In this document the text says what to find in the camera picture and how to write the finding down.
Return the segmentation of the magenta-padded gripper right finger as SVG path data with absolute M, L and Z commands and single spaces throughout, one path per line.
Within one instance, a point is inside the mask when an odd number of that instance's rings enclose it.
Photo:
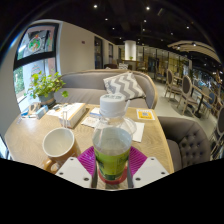
M 140 188 L 168 175 L 166 169 L 155 157 L 147 157 L 138 149 L 131 147 L 127 181 L 129 188 Z

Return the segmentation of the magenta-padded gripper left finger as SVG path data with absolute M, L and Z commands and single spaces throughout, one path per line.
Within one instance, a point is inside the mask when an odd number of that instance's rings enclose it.
M 86 149 L 78 157 L 69 157 L 56 175 L 81 187 L 95 188 L 98 175 L 94 147 Z

